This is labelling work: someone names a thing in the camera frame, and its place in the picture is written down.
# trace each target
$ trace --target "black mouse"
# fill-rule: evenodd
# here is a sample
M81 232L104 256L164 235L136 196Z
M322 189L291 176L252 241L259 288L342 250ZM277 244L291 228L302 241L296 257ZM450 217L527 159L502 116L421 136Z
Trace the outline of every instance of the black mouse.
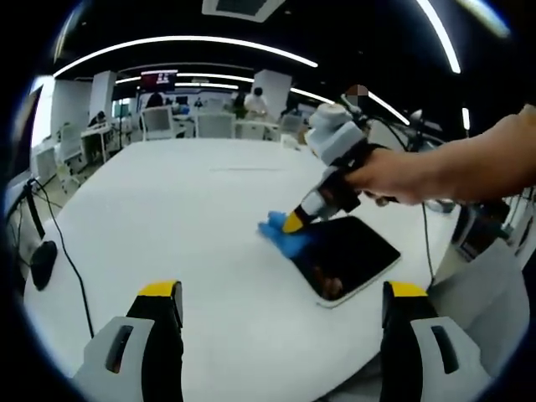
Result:
M42 291L49 284L57 255L58 247L53 241L43 242L33 253L30 272L38 291Z

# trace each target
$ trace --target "ceiling light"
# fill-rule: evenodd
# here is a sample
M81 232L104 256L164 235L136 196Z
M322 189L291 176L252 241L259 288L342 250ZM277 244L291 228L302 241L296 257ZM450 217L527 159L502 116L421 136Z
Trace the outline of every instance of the ceiling light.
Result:
M175 74L177 70L153 70L153 71L143 71L142 75L149 75L149 74Z
M452 47L451 40L449 39L449 35L446 34L445 27L443 26L443 23L439 19L435 9L432 7L430 2L428 0L416 0L417 3L420 5L422 10L425 12L426 17L430 20L432 26L434 27L435 33L439 37L439 40L441 41L441 44L443 45L443 49L445 50L446 57L449 59L449 63L451 64L451 70L452 72L456 74L461 73L460 64L458 63L458 59L456 58L456 52L454 51L454 48Z
M139 81L141 79L142 79L142 77L125 78L124 80L117 80L116 85L117 84L125 84L126 82Z
M205 74L205 73L178 73L177 77L205 77L205 78L221 78L222 80L235 80L244 82L254 82L252 78L239 77L237 75L225 74Z
M329 100L328 98L323 98L321 96L312 94L311 92L305 92L304 90L298 90L296 88L291 88L291 92L294 92L294 93L300 94L300 95L304 95L304 96L308 96L308 97L310 97L312 99L316 99L317 101L321 101L321 102L324 102L324 103L329 103L330 105L333 105L335 103L334 101Z
M464 107L461 109L461 114L463 115L463 128L469 130L471 128L471 119L469 119L469 109Z
M501 17L483 0L457 0L469 13L472 13L481 23L499 38L510 35L510 28Z
M238 90L237 85L210 84L206 82L177 82L175 86L203 86L209 88L225 88L226 90Z
M57 78L59 75L63 74L65 71L72 69L73 67L84 63L87 60L93 59L97 56L101 56L106 53L113 52L114 50L130 48L131 46L137 46L139 44L155 44L158 42L177 42L177 41L198 41L198 42L214 42L219 44L235 44L237 46L245 46L246 48L253 48L258 50L264 50L265 52L270 52L273 54L278 54L288 59L293 59L300 63L309 65L311 67L318 67L318 63L305 59L301 56L286 52L285 50L280 50L272 48L271 46L266 46L264 44L256 44L255 42L248 42L247 40L231 39L231 38L220 38L216 36L193 36L193 35L181 35L181 36L161 36L157 38L145 38L132 40L130 42L125 42L124 44L115 44L105 49L97 50L87 56L81 57L73 61L70 64L67 64L65 67L62 67L56 71L53 75L54 78Z
M378 103L379 105L383 106L385 109L387 109L388 111L390 111L391 113L393 113L395 116L397 116L406 126L409 126L410 125L410 121L408 119L406 119L404 116L402 116L399 112L397 112L393 106L391 106L390 104L386 103L385 101L379 99L375 94L373 94L372 92L368 92L368 96L370 97L370 99L372 99L374 102Z

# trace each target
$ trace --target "person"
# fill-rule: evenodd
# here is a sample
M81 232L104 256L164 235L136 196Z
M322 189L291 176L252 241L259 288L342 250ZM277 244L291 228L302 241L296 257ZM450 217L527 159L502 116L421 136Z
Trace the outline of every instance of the person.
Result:
M245 92L239 90L236 97L232 100L231 108L237 119L244 119L247 114L247 110L245 109L245 97Z
M298 109L299 105L300 102L296 98L296 96L292 93L289 93L288 97L286 98L286 108L284 111L281 112L279 118L282 119L285 115L300 116L300 111Z
M373 198L403 204L449 198L476 202L502 198L536 184L536 107L526 105L479 136L433 151L373 151L346 180Z
M197 107L198 109L203 107L203 102L201 101L201 97L198 97L198 99L193 104L193 107Z
M150 107L159 106L164 106L164 99L162 98L162 95L160 95L158 92L153 92L151 96L149 96L149 100L147 101L145 108L148 109Z
M248 94L245 97L244 106L247 111L254 112L261 116L268 114L268 101L262 94L262 88L257 86L253 90L253 94Z
M95 117L91 119L88 127L93 127L93 126L96 126L98 124L103 124L103 123L106 123L106 115L104 114L104 111L100 111L97 113Z

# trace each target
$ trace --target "blue cloth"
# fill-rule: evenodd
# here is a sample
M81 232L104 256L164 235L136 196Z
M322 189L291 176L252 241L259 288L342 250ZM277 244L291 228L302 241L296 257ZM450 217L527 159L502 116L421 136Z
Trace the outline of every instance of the blue cloth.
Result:
M285 221L286 214L270 211L268 213L268 222L259 223L259 231L270 239L286 258L293 259L298 257L313 242L313 238L304 233L284 233L283 224L285 224Z

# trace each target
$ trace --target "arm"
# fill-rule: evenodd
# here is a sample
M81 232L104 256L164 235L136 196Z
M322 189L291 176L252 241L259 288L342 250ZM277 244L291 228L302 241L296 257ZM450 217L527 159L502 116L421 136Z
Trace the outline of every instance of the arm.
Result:
M471 202L517 193L536 183L536 108L525 106L478 137L434 151L379 149L347 180L405 204L431 198Z

